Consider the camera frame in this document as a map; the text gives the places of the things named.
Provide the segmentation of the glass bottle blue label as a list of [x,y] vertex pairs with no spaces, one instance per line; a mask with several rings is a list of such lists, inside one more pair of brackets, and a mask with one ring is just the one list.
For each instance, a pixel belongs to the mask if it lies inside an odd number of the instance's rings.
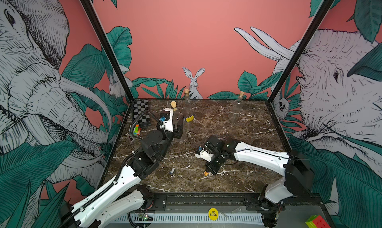
[[232,117],[230,118],[230,122],[232,124],[235,124],[237,122],[238,117],[240,115],[241,109],[243,107],[242,105],[243,96],[244,96],[244,92],[241,91],[239,94],[239,97],[232,104],[232,108],[231,108]]

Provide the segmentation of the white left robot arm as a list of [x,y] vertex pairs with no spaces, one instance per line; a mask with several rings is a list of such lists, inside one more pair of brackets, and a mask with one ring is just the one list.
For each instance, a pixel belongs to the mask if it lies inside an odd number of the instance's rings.
[[140,184],[159,166],[178,133],[173,128],[173,109],[160,113],[156,130],[140,138],[140,147],[121,164],[117,174],[87,198],[61,211],[61,228],[104,228],[124,214],[149,208],[154,195]]

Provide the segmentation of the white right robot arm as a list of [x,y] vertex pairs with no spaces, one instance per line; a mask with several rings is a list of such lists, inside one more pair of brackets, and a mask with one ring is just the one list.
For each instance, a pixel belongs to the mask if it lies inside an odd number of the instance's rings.
[[211,135],[195,152],[206,161],[206,173],[217,175],[227,160],[247,162],[276,172],[279,180],[268,184],[260,202],[278,204],[289,197],[309,198],[312,195],[314,172],[308,159],[298,151],[278,152],[258,148],[237,139],[224,141]]

